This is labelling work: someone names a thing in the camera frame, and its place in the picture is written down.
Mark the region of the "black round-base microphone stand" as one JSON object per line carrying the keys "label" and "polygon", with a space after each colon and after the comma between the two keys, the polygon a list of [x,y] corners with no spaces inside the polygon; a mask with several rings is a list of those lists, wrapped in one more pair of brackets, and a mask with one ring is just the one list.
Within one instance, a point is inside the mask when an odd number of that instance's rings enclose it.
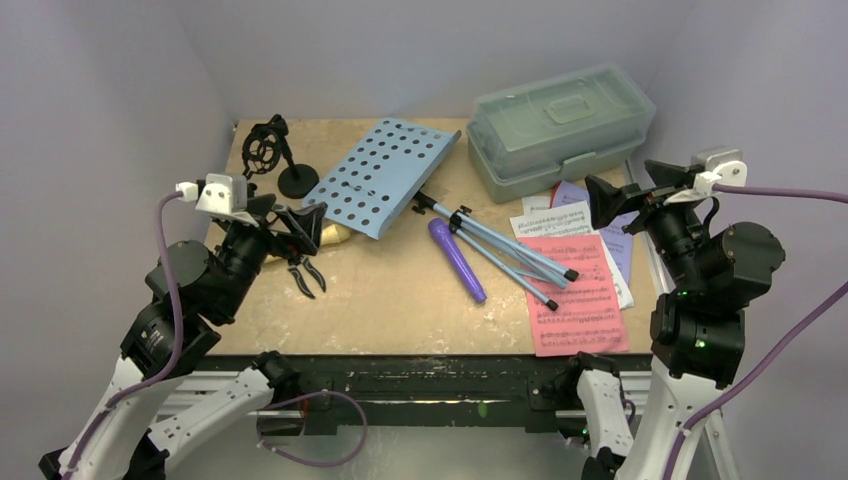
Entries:
{"label": "black round-base microphone stand", "polygon": [[274,114],[266,124],[274,158],[282,158],[285,167],[278,176],[280,193],[290,199],[303,199],[319,182],[317,171],[310,165],[296,163],[287,136],[290,129],[280,114]]}

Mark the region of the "lavender sheet music page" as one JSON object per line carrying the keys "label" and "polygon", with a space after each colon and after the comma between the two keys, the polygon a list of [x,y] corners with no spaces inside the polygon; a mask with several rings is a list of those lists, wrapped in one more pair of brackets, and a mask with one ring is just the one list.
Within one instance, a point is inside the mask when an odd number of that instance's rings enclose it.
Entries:
{"label": "lavender sheet music page", "polygon": [[[590,203],[588,191],[573,183],[561,181],[557,184],[551,196],[550,207],[555,208],[578,202]],[[626,283],[630,282],[633,236],[624,232],[623,228],[629,225],[637,215],[637,212],[620,215],[607,227],[599,231]]]}

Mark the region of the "light blue music stand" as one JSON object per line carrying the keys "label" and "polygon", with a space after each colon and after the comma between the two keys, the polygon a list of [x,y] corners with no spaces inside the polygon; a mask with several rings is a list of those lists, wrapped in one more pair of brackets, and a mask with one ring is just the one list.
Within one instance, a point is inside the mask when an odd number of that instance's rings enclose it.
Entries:
{"label": "light blue music stand", "polygon": [[451,210],[423,192],[426,181],[447,158],[461,137],[387,117],[375,125],[324,175],[302,204],[325,202],[326,219],[379,240],[406,208],[432,211],[444,220],[456,243],[464,241],[487,258],[527,293],[555,310],[558,305],[530,281],[566,287],[578,272],[510,240],[478,222],[465,206]]}

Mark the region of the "pink sheet music page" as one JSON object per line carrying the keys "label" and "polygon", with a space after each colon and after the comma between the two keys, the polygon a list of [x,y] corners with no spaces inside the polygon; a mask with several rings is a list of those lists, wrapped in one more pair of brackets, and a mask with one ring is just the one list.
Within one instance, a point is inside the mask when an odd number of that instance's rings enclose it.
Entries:
{"label": "pink sheet music page", "polygon": [[577,280],[564,288],[536,279],[530,281],[558,305],[553,310],[533,294],[527,295],[535,355],[628,351],[628,335],[601,237],[522,237],[520,241],[578,272]]}

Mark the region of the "purple toy microphone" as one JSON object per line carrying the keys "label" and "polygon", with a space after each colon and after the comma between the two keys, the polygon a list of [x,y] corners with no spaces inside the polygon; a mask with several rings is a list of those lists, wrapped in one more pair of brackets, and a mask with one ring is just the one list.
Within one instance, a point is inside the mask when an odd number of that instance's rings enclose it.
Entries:
{"label": "purple toy microphone", "polygon": [[434,218],[427,228],[431,239],[445,255],[470,297],[477,304],[484,303],[487,300],[484,288],[454,240],[448,224],[440,218]]}

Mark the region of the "black tripod microphone stand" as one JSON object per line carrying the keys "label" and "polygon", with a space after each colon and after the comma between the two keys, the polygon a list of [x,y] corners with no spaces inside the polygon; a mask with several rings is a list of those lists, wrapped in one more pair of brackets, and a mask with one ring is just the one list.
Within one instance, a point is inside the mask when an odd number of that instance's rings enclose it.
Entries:
{"label": "black tripod microphone stand", "polygon": [[250,179],[273,171],[283,157],[288,128],[281,124],[255,125],[242,144],[243,175]]}

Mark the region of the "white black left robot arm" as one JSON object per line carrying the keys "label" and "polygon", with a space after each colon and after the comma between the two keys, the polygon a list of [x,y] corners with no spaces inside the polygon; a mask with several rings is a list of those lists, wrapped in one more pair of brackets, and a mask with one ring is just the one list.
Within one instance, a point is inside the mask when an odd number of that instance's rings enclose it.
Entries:
{"label": "white black left robot arm", "polygon": [[260,354],[226,387],[166,420],[157,413],[220,339],[270,257],[307,265],[318,252],[325,203],[293,210],[272,194],[214,211],[197,208],[224,233],[208,248],[197,241],[158,244],[145,282],[152,298],[120,345],[113,376],[83,431],[39,462],[47,479],[163,479],[201,443],[238,417],[269,404],[292,405],[299,373],[277,351]]}

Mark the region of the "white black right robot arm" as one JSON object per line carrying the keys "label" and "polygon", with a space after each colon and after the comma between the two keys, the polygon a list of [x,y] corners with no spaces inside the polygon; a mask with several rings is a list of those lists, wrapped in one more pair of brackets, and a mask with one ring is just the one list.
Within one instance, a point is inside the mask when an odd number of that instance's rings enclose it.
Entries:
{"label": "white black right robot arm", "polygon": [[687,167],[649,160],[650,189],[616,187],[589,175],[591,221],[608,226],[631,214],[628,234],[646,233],[672,291],[660,295],[651,315],[651,385],[631,449],[617,453],[595,439],[586,479],[684,479],[708,416],[733,384],[745,348],[745,311],[767,293],[785,260],[780,241],[752,222],[711,234],[696,207],[722,186],[742,187],[740,160]]}

